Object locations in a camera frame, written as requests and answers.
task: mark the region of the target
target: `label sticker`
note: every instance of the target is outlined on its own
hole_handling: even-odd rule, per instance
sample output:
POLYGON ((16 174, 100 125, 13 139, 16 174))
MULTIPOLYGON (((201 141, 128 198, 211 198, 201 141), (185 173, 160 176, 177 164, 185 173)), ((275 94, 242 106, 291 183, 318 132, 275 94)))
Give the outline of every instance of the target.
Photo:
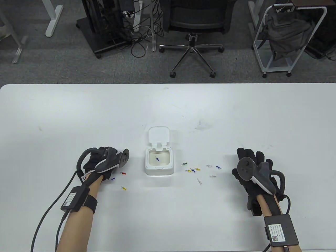
POLYGON ((284 232, 282 231, 281 224, 272 224, 268 226, 271 234, 272 242, 285 242, 284 232))
POLYGON ((63 206, 64 207, 69 206, 75 195, 76 195, 76 193, 70 193, 69 196, 67 197, 66 201, 64 202, 63 206))

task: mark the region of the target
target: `office chair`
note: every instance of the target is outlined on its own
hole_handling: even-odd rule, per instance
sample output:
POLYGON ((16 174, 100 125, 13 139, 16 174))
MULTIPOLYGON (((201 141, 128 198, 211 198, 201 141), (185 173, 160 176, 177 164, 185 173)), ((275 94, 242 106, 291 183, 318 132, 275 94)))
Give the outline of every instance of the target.
POLYGON ((160 45, 159 52, 165 49, 186 49, 182 58, 170 71, 175 78, 175 69, 180 65, 188 52, 195 52, 211 70, 210 77, 216 72, 207 63, 198 49, 218 49, 224 52, 223 45, 196 45, 197 33, 221 32, 230 30, 232 11, 236 0, 160 0, 163 12, 163 30, 187 32, 188 45, 160 45))

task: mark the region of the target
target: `gray bag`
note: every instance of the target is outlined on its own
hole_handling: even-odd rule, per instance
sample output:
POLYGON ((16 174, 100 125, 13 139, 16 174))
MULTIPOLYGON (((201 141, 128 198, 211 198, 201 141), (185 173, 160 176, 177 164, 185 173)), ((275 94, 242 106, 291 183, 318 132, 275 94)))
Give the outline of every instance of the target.
POLYGON ((265 17, 260 33, 262 43, 269 40, 273 60, 290 57, 308 44, 315 24, 298 12, 279 12, 272 8, 265 17))

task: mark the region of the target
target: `open container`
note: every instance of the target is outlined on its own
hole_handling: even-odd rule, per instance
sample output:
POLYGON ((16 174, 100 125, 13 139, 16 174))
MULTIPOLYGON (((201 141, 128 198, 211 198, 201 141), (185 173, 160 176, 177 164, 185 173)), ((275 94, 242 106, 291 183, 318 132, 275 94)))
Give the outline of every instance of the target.
POLYGON ((169 142, 168 127, 149 129, 151 147, 146 149, 145 172, 147 175, 170 175, 174 173, 173 148, 169 142))

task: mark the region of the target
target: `chair base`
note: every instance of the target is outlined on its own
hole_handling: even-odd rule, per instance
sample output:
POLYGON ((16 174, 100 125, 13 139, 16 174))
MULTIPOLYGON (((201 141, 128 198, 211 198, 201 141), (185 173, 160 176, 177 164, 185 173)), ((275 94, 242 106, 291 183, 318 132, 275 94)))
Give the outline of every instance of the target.
POLYGON ((213 70, 213 68, 207 63, 207 61, 203 58, 203 56, 200 54, 198 49, 218 49, 219 52, 224 52, 223 45, 196 45, 195 42, 197 41, 197 35, 195 33, 191 33, 189 35, 189 45, 160 45, 159 46, 159 52, 163 53, 165 49, 186 49, 184 54, 182 55, 181 59, 176 63, 176 65, 173 67, 173 69, 170 71, 170 77, 175 78, 176 73, 175 69, 180 65, 182 60, 187 56, 188 52, 194 52, 196 53, 202 60, 202 62, 208 66, 208 68, 211 70, 210 77, 215 78, 216 72, 213 70))

